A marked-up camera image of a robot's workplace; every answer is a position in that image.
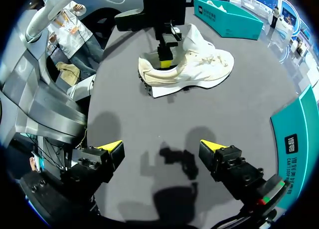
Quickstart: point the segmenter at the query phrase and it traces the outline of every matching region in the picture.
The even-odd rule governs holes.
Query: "logo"
[[[285,137],[286,153],[297,153],[298,152],[298,139],[297,134],[292,134]]]

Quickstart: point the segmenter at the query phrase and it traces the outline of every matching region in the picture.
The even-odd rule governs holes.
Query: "sneaker sole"
[[[152,96],[153,98],[158,98],[158,97],[167,96],[167,95],[176,93],[182,90],[183,88],[190,87],[190,86],[197,86],[197,87],[201,87],[205,89],[213,88],[219,85],[220,83],[222,83],[224,80],[226,80],[226,78],[230,75],[230,73],[231,72],[229,72],[226,76],[215,81],[186,81],[186,82],[179,82],[176,84],[166,85],[162,87],[154,87],[154,86],[148,85],[140,76],[140,74],[139,74],[139,79],[144,84],[148,95]]]

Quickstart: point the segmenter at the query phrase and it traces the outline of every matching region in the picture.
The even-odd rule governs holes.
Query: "yellow object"
[[[161,61],[160,62],[160,67],[161,68],[168,68],[171,65],[172,60],[168,60],[168,61]]]
[[[101,148],[101,149],[107,150],[109,152],[112,152],[122,142],[123,142],[122,140],[119,140],[119,141],[116,141],[114,143],[105,144],[105,145],[97,147],[97,148]]]
[[[80,70],[73,64],[65,64],[63,62],[56,63],[56,68],[62,72],[61,78],[70,86],[74,86],[80,77]]]
[[[220,148],[227,148],[227,146],[224,146],[224,145],[221,145],[221,144],[217,144],[217,143],[213,143],[213,142],[209,142],[209,141],[203,140],[203,139],[200,142],[204,143],[214,153],[215,153],[216,150],[218,150]]]

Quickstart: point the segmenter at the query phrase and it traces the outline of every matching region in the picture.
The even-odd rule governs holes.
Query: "teal box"
[[[288,209],[310,179],[319,156],[319,111],[312,87],[271,117],[278,175],[291,183],[278,207]]]
[[[222,37],[258,40],[263,22],[227,1],[210,0],[217,7],[221,5],[227,12],[210,5],[208,0],[194,0],[195,15],[206,22]]]

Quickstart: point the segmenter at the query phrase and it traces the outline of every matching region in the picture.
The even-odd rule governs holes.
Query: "person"
[[[270,25],[272,28],[276,27],[278,17],[279,17],[279,9],[278,9],[278,6],[275,6],[275,8],[273,9],[273,21]]]
[[[286,22],[287,22],[290,26],[293,25],[293,23],[291,22],[291,17],[290,17],[290,16],[288,16],[288,17],[286,18]]]
[[[82,73],[91,76],[96,70],[91,66],[89,58],[100,63],[103,50],[93,33],[77,18],[85,12],[84,5],[72,1],[47,28],[50,33],[50,43],[53,45],[58,43],[71,63]]]

